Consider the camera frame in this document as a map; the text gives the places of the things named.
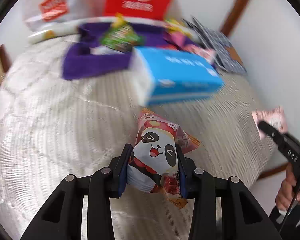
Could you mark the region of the person's right hand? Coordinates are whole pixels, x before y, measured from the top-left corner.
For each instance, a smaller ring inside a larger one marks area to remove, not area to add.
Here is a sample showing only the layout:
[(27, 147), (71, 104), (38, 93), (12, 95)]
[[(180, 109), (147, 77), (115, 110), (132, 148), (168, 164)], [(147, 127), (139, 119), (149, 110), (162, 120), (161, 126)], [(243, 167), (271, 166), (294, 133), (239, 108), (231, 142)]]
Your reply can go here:
[[(293, 173), (293, 167), (289, 163), (286, 168), (286, 178), (282, 181), (281, 187), (275, 198), (275, 204), (279, 210), (287, 211), (289, 208), (294, 197), (293, 188), (296, 186), (296, 183), (297, 181)], [(296, 200), (300, 204), (300, 191), (296, 197)]]

